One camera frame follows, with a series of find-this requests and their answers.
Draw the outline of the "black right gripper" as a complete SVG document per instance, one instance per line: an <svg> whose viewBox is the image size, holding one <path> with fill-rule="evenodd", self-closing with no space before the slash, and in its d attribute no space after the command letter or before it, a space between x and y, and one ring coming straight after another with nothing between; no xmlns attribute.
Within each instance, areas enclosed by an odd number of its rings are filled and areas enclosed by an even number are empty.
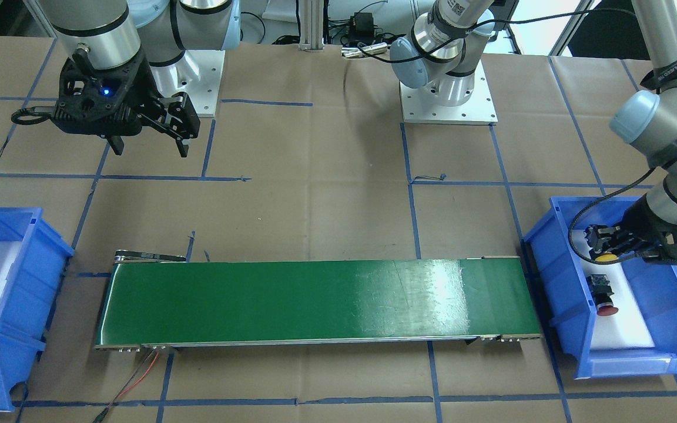
<svg viewBox="0 0 677 423"><path fill-rule="evenodd" d="M73 51L59 75L51 122L70 134L108 137L117 156L125 147L121 136L136 136L148 126L174 139L186 158L200 129L188 93L162 98L143 50L127 63L103 70L94 67L86 51Z"/></svg>

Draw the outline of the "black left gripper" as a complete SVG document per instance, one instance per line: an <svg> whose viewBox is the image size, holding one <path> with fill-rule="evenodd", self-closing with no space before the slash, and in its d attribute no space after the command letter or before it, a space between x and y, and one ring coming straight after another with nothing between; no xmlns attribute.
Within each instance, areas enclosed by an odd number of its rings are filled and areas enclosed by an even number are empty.
<svg viewBox="0 0 677 423"><path fill-rule="evenodd" d="M677 224L653 214L645 196L624 212L624 229L590 224L585 239L590 260L597 254L612 253L617 260L642 257L647 263L677 265Z"/></svg>

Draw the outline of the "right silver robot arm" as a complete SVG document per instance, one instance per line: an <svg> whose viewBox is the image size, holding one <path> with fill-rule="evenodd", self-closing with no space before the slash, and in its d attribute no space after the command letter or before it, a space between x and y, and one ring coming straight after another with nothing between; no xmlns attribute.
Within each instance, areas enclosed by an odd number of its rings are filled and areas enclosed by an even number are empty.
<svg viewBox="0 0 677 423"><path fill-rule="evenodd" d="M14 113L15 123L51 121L104 139L121 155L124 137L151 128L180 156L215 114L227 50L241 43L238 1L40 1L64 46L54 105Z"/></svg>

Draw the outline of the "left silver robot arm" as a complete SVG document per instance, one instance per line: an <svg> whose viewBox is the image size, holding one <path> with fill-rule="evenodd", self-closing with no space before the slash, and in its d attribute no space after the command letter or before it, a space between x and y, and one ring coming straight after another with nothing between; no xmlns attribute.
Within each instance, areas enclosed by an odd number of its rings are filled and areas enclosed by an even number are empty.
<svg viewBox="0 0 677 423"><path fill-rule="evenodd" d="M390 45L397 79L419 89L433 82L467 79L479 63L497 19L489 1L437 1L420 16L408 35ZM629 206L610 226L584 230L587 253L573 253L588 263L612 254L620 263L677 265L677 1L634 1L652 69L642 88L626 101L609 126L645 156L648 171L666 171L664 179Z"/></svg>

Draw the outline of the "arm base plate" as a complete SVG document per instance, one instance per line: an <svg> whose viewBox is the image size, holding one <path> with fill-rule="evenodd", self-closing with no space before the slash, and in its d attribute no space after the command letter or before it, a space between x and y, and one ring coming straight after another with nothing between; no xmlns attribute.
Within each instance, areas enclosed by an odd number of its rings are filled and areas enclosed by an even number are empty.
<svg viewBox="0 0 677 423"><path fill-rule="evenodd" d="M225 51L193 50L170 65L151 65L159 93L166 98L185 92L201 118L217 114Z"/></svg>
<svg viewBox="0 0 677 423"><path fill-rule="evenodd" d="M482 126L499 122L482 62L463 78L443 75L417 89L400 83L398 91L406 123Z"/></svg>

